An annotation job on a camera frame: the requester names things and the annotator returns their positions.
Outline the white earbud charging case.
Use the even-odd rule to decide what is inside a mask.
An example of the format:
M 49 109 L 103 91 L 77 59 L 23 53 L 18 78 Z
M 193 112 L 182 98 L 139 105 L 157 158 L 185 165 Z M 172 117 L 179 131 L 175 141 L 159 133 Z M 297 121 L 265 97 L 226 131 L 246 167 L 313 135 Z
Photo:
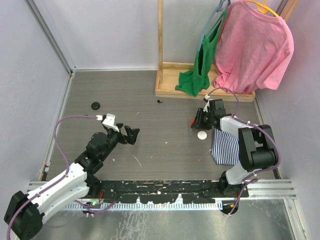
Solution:
M 207 137 L 208 137 L 208 134 L 203 131 L 203 130 L 200 130 L 198 133 L 197 133 L 197 137 L 199 140 L 205 140 Z

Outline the blue striped cloth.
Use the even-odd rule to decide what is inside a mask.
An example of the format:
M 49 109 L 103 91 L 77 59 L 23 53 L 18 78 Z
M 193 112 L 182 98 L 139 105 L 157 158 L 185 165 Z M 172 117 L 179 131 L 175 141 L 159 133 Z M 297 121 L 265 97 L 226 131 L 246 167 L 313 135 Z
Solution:
M 211 155 L 217 165 L 234 166 L 239 162 L 238 138 L 232 134 L 214 129 Z

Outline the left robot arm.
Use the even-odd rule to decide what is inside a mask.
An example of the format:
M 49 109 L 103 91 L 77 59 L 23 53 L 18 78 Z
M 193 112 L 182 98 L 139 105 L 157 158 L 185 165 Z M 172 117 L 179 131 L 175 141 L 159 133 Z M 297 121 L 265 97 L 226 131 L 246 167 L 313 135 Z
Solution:
M 43 225 L 68 204 L 87 196 L 95 198 L 100 193 L 100 181 L 95 173 L 117 144 L 134 145 L 140 129 L 125 126 L 126 134 L 118 129 L 106 127 L 106 132 L 92 135 L 85 151 L 66 170 L 42 186 L 28 192 L 16 192 L 9 202 L 4 221 L 8 225 L 6 238 L 11 233 L 21 240 L 30 240 L 38 234 Z

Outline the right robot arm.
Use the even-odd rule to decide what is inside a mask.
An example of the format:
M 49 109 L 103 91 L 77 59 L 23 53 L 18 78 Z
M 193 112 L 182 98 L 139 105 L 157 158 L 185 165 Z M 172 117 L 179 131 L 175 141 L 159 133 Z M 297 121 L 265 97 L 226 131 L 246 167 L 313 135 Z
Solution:
M 222 99 L 206 96 L 204 101 L 191 127 L 199 130 L 200 140 L 213 130 L 211 155 L 218 165 L 231 166 L 219 178 L 219 191 L 231 197 L 257 173 L 275 169 L 280 162 L 279 151 L 269 125 L 252 124 L 227 114 Z

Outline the green tank top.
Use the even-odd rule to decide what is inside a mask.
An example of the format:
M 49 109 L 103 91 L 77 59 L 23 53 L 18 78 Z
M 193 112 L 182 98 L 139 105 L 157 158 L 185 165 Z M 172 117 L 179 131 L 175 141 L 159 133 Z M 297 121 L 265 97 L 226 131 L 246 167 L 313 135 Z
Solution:
M 205 33 L 200 43 L 200 49 L 195 55 L 193 69 L 179 74 L 178 85 L 175 86 L 175 90 L 196 97 L 199 92 L 209 88 L 209 72 L 216 54 L 219 37 L 227 17 L 228 11 L 224 10 L 214 26 Z

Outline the wooden clothes rack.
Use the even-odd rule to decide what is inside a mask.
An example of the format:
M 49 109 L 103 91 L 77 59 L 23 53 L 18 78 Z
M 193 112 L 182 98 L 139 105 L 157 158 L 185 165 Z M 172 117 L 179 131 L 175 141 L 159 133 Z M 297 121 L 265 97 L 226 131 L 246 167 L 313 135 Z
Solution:
M 277 10 L 285 21 L 288 21 L 299 0 L 283 0 Z M 155 84 L 155 95 L 157 97 L 181 98 L 181 99 L 203 99 L 206 94 L 214 89 L 211 83 L 208 89 L 202 90 L 196 97 L 193 97 L 183 91 L 176 90 L 179 83 L 180 72 L 186 72 L 193 68 L 193 63 L 182 62 L 164 62 L 163 61 L 163 0 L 157 1 L 158 10 L 158 69 Z M 215 80 L 218 76 L 216 66 L 211 65 L 208 77 L 210 81 Z M 214 98 L 223 99 L 224 101 L 236 101 L 236 99 L 224 90 L 218 89 L 211 94 Z M 237 94 L 240 102 L 253 102 L 256 98 L 255 92 L 250 94 Z

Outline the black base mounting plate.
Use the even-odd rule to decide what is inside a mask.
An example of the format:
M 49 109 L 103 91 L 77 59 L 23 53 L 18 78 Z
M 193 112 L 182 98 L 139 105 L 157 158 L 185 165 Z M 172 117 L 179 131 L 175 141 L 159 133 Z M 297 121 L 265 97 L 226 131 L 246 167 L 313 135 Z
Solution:
M 172 204 L 182 197 L 183 204 L 207 204 L 215 203 L 216 198 L 237 198 L 242 187 L 215 180 L 102 180 L 84 198 L 102 198 L 105 203 Z

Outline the pink t-shirt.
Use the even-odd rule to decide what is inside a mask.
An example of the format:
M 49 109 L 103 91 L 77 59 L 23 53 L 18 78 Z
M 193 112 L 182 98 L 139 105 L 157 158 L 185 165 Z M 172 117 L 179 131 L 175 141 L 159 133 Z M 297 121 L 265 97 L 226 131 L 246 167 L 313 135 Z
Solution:
M 253 9 L 246 0 L 228 8 L 215 53 L 215 87 L 237 94 L 277 90 L 294 54 L 294 39 L 281 16 Z

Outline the yellow hanger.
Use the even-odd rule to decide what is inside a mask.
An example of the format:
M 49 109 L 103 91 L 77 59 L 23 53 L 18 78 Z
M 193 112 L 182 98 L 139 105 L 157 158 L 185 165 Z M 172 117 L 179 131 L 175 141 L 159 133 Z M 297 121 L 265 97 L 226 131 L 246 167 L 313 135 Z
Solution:
M 271 13 L 275 17 L 279 17 L 279 15 L 274 10 L 272 10 L 270 7 L 267 6 L 267 3 L 268 3 L 267 0 L 265 0 L 264 3 L 258 2 L 256 0 L 246 0 L 246 1 L 249 3 L 256 4 L 257 10 L 262 14 Z

